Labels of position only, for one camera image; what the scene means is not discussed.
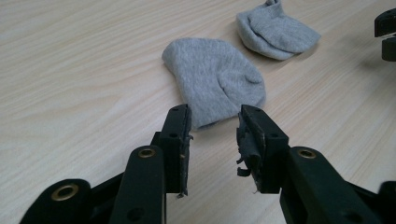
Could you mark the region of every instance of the gray sock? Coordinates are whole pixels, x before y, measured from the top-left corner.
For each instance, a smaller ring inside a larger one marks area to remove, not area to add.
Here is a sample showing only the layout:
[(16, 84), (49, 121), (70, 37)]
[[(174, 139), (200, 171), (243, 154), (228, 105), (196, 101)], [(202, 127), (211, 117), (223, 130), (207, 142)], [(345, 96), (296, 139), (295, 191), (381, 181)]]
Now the gray sock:
[(312, 48), (320, 34), (287, 16), (280, 0), (267, 2), (236, 16), (238, 34), (249, 49), (285, 60)]
[(241, 105), (261, 107), (264, 103), (262, 75), (225, 41), (179, 39), (166, 47), (163, 60), (191, 107), (194, 130), (236, 116)]

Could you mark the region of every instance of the gray cloth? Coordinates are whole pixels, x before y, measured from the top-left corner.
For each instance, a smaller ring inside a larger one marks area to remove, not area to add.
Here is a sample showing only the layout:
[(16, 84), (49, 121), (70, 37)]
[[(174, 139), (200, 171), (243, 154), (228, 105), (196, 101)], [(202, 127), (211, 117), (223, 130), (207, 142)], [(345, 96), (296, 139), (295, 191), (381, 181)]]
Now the gray cloth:
[(320, 34), (287, 16), (280, 0), (267, 2), (236, 16), (238, 34), (245, 46), (278, 60), (312, 48)]
[(163, 60), (175, 75), (184, 102), (191, 107), (194, 130), (236, 116), (241, 105), (264, 104), (262, 75), (225, 41), (175, 40), (166, 47)]

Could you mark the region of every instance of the folded sock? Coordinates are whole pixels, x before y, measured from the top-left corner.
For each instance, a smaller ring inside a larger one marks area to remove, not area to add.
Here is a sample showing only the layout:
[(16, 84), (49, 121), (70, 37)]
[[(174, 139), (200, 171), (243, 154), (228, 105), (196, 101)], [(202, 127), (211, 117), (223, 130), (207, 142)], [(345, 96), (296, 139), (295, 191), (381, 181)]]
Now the folded sock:
[(320, 35), (287, 16), (280, 0), (267, 2), (236, 16), (238, 34), (245, 46), (267, 57), (286, 60), (312, 48)]
[(163, 60), (191, 108), (194, 130), (236, 116), (241, 105), (261, 107), (265, 101), (262, 75), (225, 41), (175, 40), (166, 47)]

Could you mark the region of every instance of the wooden table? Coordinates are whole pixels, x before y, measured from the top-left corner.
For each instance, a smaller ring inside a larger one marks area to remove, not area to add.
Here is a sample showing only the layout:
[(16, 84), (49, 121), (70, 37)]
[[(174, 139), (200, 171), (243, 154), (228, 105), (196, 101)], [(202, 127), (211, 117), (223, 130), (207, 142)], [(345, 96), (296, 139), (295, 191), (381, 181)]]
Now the wooden table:
[[(279, 62), (247, 50), (235, 15), (263, 1), (1, 1), (0, 223), (18, 223), (66, 178), (96, 186), (148, 145), (182, 104), (165, 68), (181, 37), (222, 39), (261, 71), (263, 109), (291, 146), (321, 151), (341, 176), (377, 192), (396, 179), (396, 63), (381, 59), (374, 19), (394, 0), (284, 0), (318, 31)], [(238, 119), (191, 133), (189, 196), (168, 195), (168, 223), (285, 223), (278, 195), (236, 175)]]

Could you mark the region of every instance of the light wood surface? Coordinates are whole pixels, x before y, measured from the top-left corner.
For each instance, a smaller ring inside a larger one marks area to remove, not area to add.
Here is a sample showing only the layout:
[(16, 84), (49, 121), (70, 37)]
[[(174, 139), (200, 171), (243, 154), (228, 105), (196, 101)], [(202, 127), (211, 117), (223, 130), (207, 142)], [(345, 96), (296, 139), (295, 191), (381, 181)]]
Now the light wood surface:
[[(284, 0), (322, 35), (284, 62), (247, 50), (236, 32), (235, 15), (263, 2), (1, 1), (0, 223), (18, 223), (57, 181), (96, 186), (121, 173), (182, 104), (161, 55), (187, 36), (226, 40), (259, 68), (263, 109), (291, 146), (321, 151), (375, 192), (396, 179), (396, 63), (374, 38), (375, 17), (395, 1)], [(237, 126), (191, 133), (190, 195), (168, 195), (168, 223), (285, 223), (278, 195), (236, 175)]]

